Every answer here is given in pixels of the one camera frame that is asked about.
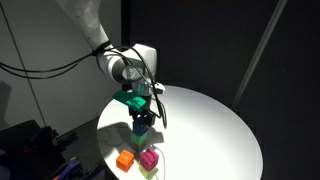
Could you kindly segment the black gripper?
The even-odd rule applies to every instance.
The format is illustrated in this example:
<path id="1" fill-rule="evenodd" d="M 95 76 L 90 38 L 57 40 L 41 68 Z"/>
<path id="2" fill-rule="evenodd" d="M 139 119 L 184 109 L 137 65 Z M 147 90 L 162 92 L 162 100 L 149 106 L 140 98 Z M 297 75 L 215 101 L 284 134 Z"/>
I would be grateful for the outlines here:
<path id="1" fill-rule="evenodd" d="M 150 111 L 143 110 L 142 112 L 138 112 L 134 109 L 129 109 L 129 115 L 133 119 L 133 128 L 138 126 L 138 122 L 146 124 L 149 127 L 152 127 L 155 124 L 155 115 Z"/>

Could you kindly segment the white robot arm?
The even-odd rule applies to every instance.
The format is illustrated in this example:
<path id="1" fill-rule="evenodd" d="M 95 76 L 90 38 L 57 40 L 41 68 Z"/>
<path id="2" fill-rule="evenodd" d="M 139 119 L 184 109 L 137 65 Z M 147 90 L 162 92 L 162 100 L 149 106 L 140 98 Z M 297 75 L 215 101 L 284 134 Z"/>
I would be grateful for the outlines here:
<path id="1" fill-rule="evenodd" d="M 122 45 L 123 52 L 119 51 L 119 46 L 113 46 L 99 19 L 101 0 L 55 1 L 81 28 L 100 70 L 114 82 L 131 87 L 130 91 L 117 92 L 114 98 L 129 108 L 133 120 L 151 127 L 155 118 L 161 118 L 163 126 L 167 127 L 166 111 L 158 98 L 155 81 L 157 51 L 142 44 Z"/>

